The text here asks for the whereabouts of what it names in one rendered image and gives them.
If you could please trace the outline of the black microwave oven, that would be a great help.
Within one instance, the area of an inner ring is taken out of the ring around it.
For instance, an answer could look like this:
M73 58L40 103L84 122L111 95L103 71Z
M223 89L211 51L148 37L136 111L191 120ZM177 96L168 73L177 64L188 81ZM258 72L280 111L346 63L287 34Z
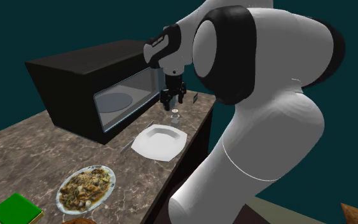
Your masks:
M107 144L159 101L161 69L144 60L143 41L121 40L27 61L55 126Z

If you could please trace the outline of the green book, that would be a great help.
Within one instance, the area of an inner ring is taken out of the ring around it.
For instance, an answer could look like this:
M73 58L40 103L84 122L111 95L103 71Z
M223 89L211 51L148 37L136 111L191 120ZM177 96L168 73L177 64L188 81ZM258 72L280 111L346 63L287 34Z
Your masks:
M0 203L0 224L36 224L43 216L40 208L19 193Z

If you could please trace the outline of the white square plate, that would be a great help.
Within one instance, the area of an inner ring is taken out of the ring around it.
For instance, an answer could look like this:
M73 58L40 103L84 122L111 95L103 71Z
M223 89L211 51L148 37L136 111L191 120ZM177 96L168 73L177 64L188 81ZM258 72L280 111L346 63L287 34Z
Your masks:
M187 136L175 127L153 124L135 138L131 148L145 158L169 162L184 149Z

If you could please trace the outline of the brown round object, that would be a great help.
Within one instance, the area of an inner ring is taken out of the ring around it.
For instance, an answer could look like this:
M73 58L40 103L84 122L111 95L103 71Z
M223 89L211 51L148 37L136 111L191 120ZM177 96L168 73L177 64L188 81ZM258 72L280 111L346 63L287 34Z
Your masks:
M75 218L63 222L62 224L97 224L95 221L86 218Z

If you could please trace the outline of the oval plate of food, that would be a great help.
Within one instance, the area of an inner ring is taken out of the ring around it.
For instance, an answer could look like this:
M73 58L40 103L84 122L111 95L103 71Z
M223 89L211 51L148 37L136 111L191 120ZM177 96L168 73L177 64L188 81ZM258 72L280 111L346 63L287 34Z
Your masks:
M57 208L64 214L87 213L108 199L115 183L114 172L106 166L82 168L61 184L55 199Z

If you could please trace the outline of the grey table knife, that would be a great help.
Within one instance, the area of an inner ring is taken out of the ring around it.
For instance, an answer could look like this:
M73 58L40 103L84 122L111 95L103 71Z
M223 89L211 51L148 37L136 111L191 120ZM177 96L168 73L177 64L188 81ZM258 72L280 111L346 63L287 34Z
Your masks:
M143 130L146 130L147 128L149 128L150 126L152 126L152 124L154 124L154 120L152 122L150 122ZM120 151L120 154L123 154L127 149L129 149L131 147L131 145L133 144L133 142L135 141L137 137L134 137L128 144L126 144L124 146L124 148L122 148L122 150Z

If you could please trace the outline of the grey salt shaker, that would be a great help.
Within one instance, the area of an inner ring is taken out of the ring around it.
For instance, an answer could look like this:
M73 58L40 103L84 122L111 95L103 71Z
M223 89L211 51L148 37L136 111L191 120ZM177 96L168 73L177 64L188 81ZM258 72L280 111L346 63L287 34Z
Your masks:
M179 115L179 111L177 109L173 109L172 110L172 114L171 114L171 126L178 128L179 123L180 123L180 115Z

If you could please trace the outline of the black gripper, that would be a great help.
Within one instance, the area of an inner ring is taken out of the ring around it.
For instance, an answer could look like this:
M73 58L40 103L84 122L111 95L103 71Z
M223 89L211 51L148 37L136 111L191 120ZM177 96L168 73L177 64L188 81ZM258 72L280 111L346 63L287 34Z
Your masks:
M165 111L170 110L171 94L177 94L177 101L182 104L186 94L186 83L182 81L182 75L171 76L165 75L165 90L160 91L160 102L163 104Z

